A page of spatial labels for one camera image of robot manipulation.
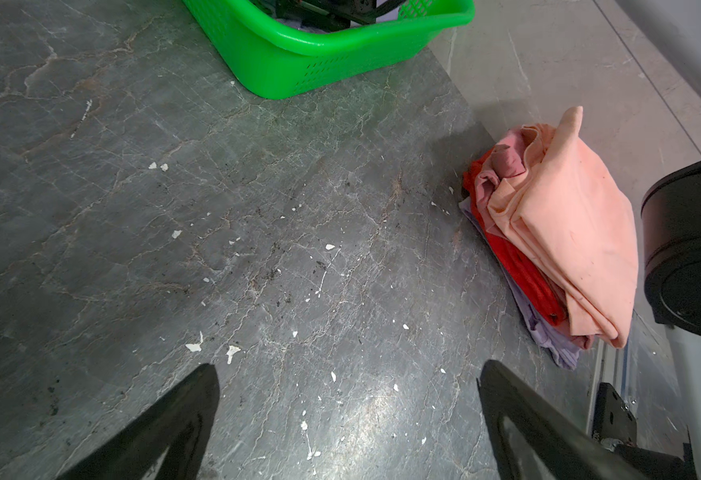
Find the gray tabletop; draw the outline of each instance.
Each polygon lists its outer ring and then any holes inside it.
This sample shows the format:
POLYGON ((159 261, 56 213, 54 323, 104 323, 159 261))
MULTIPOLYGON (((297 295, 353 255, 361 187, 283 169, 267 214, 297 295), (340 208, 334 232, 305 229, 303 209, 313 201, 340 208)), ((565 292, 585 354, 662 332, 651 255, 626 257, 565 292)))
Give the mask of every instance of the gray tabletop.
POLYGON ((491 143, 429 52, 266 101, 179 1, 0 4, 0 478, 202 362, 201 478, 491 478, 489 358, 584 426, 593 354, 530 340, 457 208, 491 143))

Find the peach folded cloth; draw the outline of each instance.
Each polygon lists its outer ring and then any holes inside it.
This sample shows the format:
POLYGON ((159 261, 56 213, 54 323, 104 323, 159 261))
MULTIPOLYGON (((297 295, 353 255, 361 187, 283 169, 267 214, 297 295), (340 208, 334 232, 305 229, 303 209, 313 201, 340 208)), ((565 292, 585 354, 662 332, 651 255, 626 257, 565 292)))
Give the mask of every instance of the peach folded cloth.
POLYGON ((633 210, 601 158, 579 139, 583 108, 558 128, 521 128, 525 174, 503 178, 487 205, 506 238, 567 298, 570 334, 628 340, 639 274, 633 210))

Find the white paint chip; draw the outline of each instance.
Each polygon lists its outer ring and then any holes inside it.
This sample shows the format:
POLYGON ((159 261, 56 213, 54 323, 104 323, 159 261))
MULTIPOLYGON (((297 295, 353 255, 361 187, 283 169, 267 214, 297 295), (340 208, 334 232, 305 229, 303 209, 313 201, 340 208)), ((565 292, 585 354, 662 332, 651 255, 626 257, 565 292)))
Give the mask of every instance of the white paint chip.
POLYGON ((225 353, 225 355, 228 356, 228 364, 230 365, 230 362, 233 361, 233 355, 240 352, 241 349, 238 348, 236 345, 228 345, 228 352, 225 353))
POLYGON ((204 334, 199 332, 198 333, 202 338, 201 341, 198 343, 185 343, 185 347, 190 350, 191 352, 201 352, 202 351, 202 343, 204 342, 204 334))

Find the red cloth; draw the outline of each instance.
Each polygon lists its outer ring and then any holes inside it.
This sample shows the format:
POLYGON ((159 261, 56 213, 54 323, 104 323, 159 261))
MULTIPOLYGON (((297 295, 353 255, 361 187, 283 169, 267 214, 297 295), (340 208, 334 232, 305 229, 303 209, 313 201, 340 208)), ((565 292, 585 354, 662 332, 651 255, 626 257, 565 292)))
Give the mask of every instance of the red cloth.
POLYGON ((567 320, 566 307, 561 303, 557 294, 551 288, 551 283, 542 272, 522 254, 521 251, 507 239, 487 233, 481 214, 476 207, 476 177, 481 173, 484 162, 489 158, 493 149, 487 151, 479 160, 471 163, 471 168, 463 174, 463 187, 471 192, 471 213, 476 217, 481 229, 484 230, 487 243, 492 248, 500 264, 510 274, 519 288, 527 295, 529 302, 540 315, 553 326, 561 325, 567 320))

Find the beige tile floor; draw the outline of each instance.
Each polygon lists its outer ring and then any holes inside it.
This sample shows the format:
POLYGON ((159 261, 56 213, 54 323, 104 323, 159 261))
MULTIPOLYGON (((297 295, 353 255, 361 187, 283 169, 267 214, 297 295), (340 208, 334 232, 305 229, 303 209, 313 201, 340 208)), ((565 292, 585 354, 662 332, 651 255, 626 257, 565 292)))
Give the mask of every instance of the beige tile floor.
MULTIPOLYGON (((477 119, 498 139, 521 123, 556 124, 581 104, 581 137, 631 200, 642 245, 647 189, 701 160, 701 99, 614 0, 474 1, 473 22, 446 30, 431 50, 477 119)), ((650 357, 675 383, 665 333, 641 288, 635 310, 650 357)), ((647 447, 667 451, 661 444, 647 447)))

